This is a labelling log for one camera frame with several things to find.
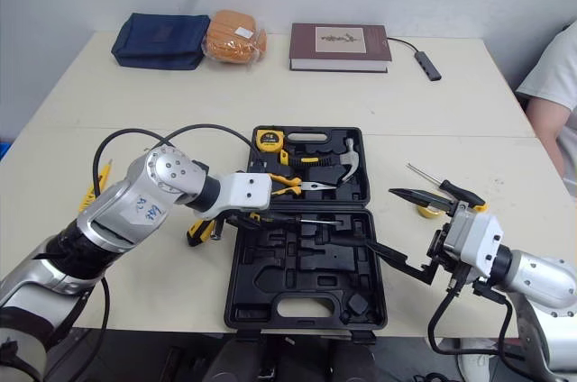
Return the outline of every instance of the bread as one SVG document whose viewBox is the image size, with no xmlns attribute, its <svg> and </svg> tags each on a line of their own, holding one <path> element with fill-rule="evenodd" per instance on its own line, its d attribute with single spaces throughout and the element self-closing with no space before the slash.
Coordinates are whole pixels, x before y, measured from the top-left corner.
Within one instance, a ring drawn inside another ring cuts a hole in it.
<svg viewBox="0 0 577 382">
<path fill-rule="evenodd" d="M 222 10 L 211 17 L 206 32 L 205 54 L 213 59 L 246 64 L 261 59 L 267 47 L 264 30 L 248 14 Z"/>
</svg>

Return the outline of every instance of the hammer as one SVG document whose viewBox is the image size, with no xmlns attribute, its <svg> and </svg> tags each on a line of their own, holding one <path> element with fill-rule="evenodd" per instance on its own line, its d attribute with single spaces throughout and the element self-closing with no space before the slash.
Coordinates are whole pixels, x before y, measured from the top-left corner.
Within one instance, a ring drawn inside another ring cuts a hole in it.
<svg viewBox="0 0 577 382">
<path fill-rule="evenodd" d="M 280 164 L 291 166 L 292 168 L 310 168 L 313 166 L 334 166 L 342 164 L 344 166 L 351 166 L 349 171 L 341 179 L 341 183 L 348 181 L 354 172 L 359 168 L 359 153 L 354 151 L 354 140 L 352 138 L 345 139 L 347 151 L 341 155 L 327 155 L 325 157 L 296 157 L 289 156 L 285 150 L 280 151 Z"/>
</svg>

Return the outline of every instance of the open toolbox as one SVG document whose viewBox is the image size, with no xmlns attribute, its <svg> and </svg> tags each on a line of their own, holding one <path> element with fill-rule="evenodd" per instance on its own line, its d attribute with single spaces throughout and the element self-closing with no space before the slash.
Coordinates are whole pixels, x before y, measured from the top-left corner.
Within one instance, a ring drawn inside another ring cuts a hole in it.
<svg viewBox="0 0 577 382">
<path fill-rule="evenodd" d="M 387 323 L 380 265 L 366 241 L 376 241 L 362 133 L 352 127 L 262 126 L 252 143 L 265 171 L 334 188 L 286 191 L 273 177 L 269 211 L 299 223 L 236 235 L 224 320 L 238 330 L 338 329 L 362 337 Z M 254 153 L 249 172 L 262 172 Z M 290 298 L 323 300 L 327 317 L 283 316 Z"/>
</svg>

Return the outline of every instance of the yellow object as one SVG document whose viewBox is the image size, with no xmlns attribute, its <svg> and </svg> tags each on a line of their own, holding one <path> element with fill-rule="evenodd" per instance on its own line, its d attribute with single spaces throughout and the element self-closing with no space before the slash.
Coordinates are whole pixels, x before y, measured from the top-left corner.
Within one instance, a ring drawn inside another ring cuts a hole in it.
<svg viewBox="0 0 577 382">
<path fill-rule="evenodd" d="M 484 213 L 485 211 L 487 211 L 489 209 L 489 204 L 477 205 L 477 206 L 473 207 L 472 209 L 474 209 L 478 213 Z"/>
<path fill-rule="evenodd" d="M 108 179 L 108 174 L 110 173 L 111 166 L 112 166 L 112 160 L 108 161 L 98 174 L 98 187 L 100 188 L 101 192 L 102 190 L 105 189 L 106 181 Z M 81 213 L 82 211 L 87 209 L 95 200 L 96 197 L 94 196 L 94 186 L 90 186 L 86 195 L 82 199 L 82 202 L 80 202 L 78 212 Z"/>
<path fill-rule="evenodd" d="M 298 159 L 301 163 L 316 163 L 319 161 L 318 157 L 306 157 Z M 280 150 L 280 164 L 285 166 L 289 165 L 289 153 L 285 150 Z"/>
<path fill-rule="evenodd" d="M 425 218 L 436 218 L 443 213 L 443 211 L 441 211 L 440 209 L 427 208 L 419 205 L 417 205 L 417 211 Z"/>
<path fill-rule="evenodd" d="M 208 241 L 214 228 L 215 220 L 198 220 L 187 231 L 188 245 L 196 247 L 198 244 Z"/>
<path fill-rule="evenodd" d="M 270 173 L 269 175 L 270 179 L 273 181 L 280 182 L 282 185 L 287 186 L 281 190 L 273 191 L 270 194 L 271 196 L 280 196 L 285 195 L 286 193 L 292 193 L 295 196 L 300 196 L 300 194 L 303 192 L 303 190 L 300 188 L 300 184 L 303 182 L 303 180 L 300 177 L 293 177 L 292 179 L 288 179 L 287 177 L 275 175 L 274 173 Z"/>
<path fill-rule="evenodd" d="M 280 150 L 280 164 L 284 166 L 289 165 L 289 153 L 285 150 Z"/>
<path fill-rule="evenodd" d="M 278 130 L 257 130 L 256 146 L 262 152 L 280 152 L 285 133 Z"/>
</svg>

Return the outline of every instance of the yellow-handled pliers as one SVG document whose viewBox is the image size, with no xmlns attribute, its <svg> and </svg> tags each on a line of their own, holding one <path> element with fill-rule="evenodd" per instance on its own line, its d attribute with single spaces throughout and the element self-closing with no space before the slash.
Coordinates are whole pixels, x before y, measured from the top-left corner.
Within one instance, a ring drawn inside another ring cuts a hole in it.
<svg viewBox="0 0 577 382">
<path fill-rule="evenodd" d="M 303 182 L 300 177 L 283 177 L 281 175 L 275 175 L 270 173 L 270 179 L 273 181 L 280 182 L 281 184 L 287 186 L 281 190 L 273 191 L 271 196 L 280 196 L 292 193 L 295 196 L 300 196 L 303 191 L 317 191 L 317 190 L 334 190 L 336 186 L 328 186 L 327 184 L 321 184 L 320 182 Z"/>
</svg>

